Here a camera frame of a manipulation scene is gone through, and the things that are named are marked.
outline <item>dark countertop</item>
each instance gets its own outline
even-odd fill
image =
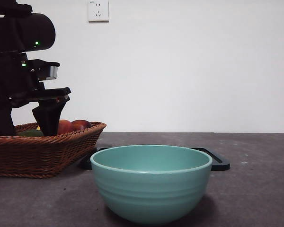
[[[98,147],[205,147],[231,162],[212,171],[196,208],[168,227],[284,227],[284,134],[103,133]],[[76,162],[50,179],[0,177],[0,227],[132,227],[102,201]]]

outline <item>woven basket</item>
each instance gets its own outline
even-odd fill
[[[57,136],[0,136],[0,176],[50,178],[90,153],[106,124]],[[36,123],[16,126],[16,131],[36,129]]]

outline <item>ceramic bowl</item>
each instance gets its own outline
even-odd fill
[[[202,198],[212,158],[166,145],[108,148],[90,158],[98,191],[117,215],[164,225],[189,213]]]

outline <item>electrical outlet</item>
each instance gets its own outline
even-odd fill
[[[108,0],[90,0],[88,3],[89,22],[108,22],[109,3]]]

